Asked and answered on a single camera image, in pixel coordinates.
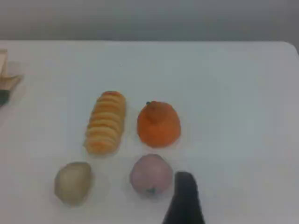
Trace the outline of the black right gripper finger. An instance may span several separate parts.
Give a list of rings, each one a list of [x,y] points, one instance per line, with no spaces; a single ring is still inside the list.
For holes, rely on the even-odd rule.
[[[186,171],[175,174],[174,194],[163,219],[164,224],[204,224],[198,186]]]

